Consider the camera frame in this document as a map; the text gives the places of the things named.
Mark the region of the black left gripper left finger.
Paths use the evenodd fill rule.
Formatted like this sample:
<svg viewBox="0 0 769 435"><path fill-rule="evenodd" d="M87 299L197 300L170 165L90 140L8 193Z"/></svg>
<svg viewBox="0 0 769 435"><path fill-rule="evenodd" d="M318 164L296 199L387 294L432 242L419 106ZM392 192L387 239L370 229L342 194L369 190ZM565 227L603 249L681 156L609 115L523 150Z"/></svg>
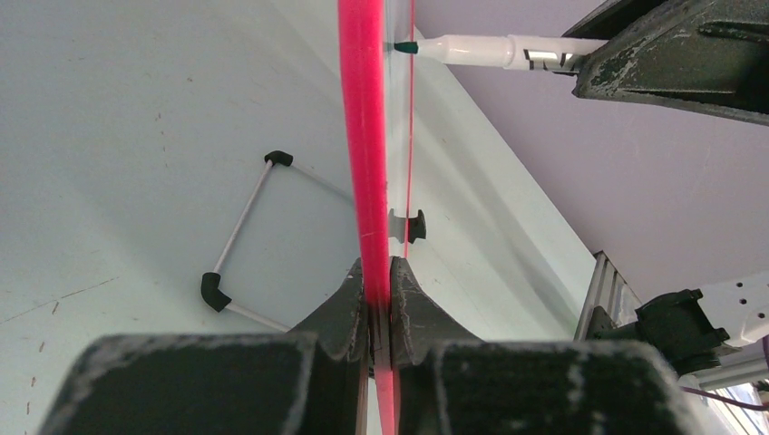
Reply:
<svg viewBox="0 0 769 435"><path fill-rule="evenodd" d="M128 334L73 363L43 434L362 434L362 267L286 333Z"/></svg>

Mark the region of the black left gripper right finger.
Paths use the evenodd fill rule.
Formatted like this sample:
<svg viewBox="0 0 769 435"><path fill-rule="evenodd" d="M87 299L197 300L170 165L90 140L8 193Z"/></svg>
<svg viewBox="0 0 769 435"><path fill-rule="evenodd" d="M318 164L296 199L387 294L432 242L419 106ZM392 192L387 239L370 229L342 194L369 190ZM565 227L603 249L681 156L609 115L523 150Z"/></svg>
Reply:
<svg viewBox="0 0 769 435"><path fill-rule="evenodd" d="M486 342L391 263L398 434L704 434L663 355L631 340Z"/></svg>

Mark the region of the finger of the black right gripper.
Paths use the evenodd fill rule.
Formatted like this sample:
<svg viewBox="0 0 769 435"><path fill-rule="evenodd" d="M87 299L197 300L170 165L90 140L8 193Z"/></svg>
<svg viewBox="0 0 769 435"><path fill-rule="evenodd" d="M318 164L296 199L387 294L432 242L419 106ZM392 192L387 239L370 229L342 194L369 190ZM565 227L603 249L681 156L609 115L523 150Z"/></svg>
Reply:
<svg viewBox="0 0 769 435"><path fill-rule="evenodd" d="M605 45L572 93L768 123L764 0L606 1L565 32Z"/></svg>

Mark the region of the green capped white marker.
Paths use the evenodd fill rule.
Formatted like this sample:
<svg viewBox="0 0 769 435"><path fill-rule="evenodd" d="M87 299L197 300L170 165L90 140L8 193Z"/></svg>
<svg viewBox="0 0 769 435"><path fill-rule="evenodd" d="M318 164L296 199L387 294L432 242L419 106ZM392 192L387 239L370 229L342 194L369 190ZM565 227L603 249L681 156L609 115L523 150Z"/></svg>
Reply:
<svg viewBox="0 0 769 435"><path fill-rule="evenodd" d="M598 39L510 34L479 36L447 34L399 42L394 49L447 65L544 71L574 75L585 59L607 42Z"/></svg>

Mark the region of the red framed whiteboard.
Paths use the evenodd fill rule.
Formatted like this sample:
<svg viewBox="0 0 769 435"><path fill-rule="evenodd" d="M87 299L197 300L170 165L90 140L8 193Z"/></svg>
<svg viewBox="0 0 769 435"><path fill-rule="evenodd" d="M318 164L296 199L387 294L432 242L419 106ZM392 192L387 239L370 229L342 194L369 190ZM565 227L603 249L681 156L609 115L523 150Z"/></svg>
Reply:
<svg viewBox="0 0 769 435"><path fill-rule="evenodd" d="M381 431L397 433L391 268L408 254L414 144L412 1L337 4L340 79Z"/></svg>

